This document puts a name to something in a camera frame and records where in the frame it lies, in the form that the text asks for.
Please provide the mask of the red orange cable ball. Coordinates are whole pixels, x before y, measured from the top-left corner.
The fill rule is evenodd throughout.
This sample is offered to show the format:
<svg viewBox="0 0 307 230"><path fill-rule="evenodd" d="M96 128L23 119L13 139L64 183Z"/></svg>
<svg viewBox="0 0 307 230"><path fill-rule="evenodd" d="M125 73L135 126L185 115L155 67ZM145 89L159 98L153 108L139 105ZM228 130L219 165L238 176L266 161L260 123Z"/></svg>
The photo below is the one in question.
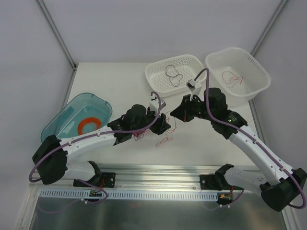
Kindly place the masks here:
<svg viewBox="0 0 307 230"><path fill-rule="evenodd" d="M166 112L166 121L169 123L170 122L170 111ZM174 123L173 123L173 126L171 126L171 128L169 128L167 131L165 131L165 137L156 144L157 147L159 147L162 143L165 143L167 141L171 141L173 138L172 137L169 137L168 134L172 134L177 128L177 125L176 125L176 119L174 118ZM146 129L140 133L133 133L133 137L135 139L135 141L138 141L140 139L142 139L144 137L144 134L146 132L150 131L149 129Z"/></svg>

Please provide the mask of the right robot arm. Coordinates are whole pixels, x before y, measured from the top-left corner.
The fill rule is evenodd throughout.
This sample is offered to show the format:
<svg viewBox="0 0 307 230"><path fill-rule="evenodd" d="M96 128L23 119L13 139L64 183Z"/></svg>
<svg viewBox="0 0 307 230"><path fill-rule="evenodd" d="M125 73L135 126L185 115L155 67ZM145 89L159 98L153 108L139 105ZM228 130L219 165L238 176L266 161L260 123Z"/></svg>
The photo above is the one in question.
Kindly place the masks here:
<svg viewBox="0 0 307 230"><path fill-rule="evenodd" d="M303 188L307 173L285 163L258 139L247 121L228 109L220 89L209 88L203 94L203 100L196 95L184 96L171 116L183 122L194 118L210 121L213 129L241 149L261 172L256 175L226 164L215 173L216 185L221 189L233 185L256 193L275 211L282 211L286 206L305 208L307 199Z"/></svg>

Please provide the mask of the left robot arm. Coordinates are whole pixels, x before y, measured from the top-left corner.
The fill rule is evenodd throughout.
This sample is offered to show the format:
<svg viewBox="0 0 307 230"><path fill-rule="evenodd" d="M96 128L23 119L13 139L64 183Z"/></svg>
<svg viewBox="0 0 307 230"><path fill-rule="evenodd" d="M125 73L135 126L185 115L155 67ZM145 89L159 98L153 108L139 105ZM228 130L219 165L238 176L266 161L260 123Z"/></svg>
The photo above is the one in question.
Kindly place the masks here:
<svg viewBox="0 0 307 230"><path fill-rule="evenodd" d="M77 157L96 148L121 144L148 129L161 135L170 127L165 114L135 104L120 118L91 133L62 139L51 135L32 157L35 166L29 181L48 185L60 179L73 179L75 187L102 187L104 176L97 164L94 161L79 162Z"/></svg>

